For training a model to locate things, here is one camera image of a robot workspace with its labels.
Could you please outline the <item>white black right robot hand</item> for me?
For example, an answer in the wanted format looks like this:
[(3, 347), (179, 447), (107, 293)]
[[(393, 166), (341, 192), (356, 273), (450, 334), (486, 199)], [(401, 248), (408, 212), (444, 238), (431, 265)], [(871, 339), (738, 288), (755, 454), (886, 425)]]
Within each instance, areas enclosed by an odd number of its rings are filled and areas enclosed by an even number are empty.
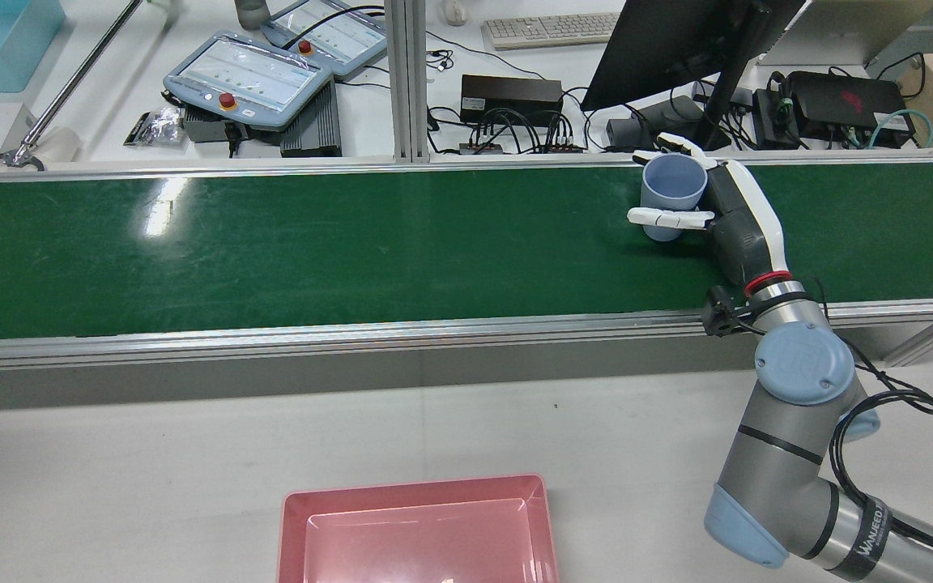
[(780, 219), (747, 166), (669, 133), (632, 159), (643, 173), (640, 203), (627, 220), (651, 240), (703, 232), (726, 279), (747, 296), (791, 279)]

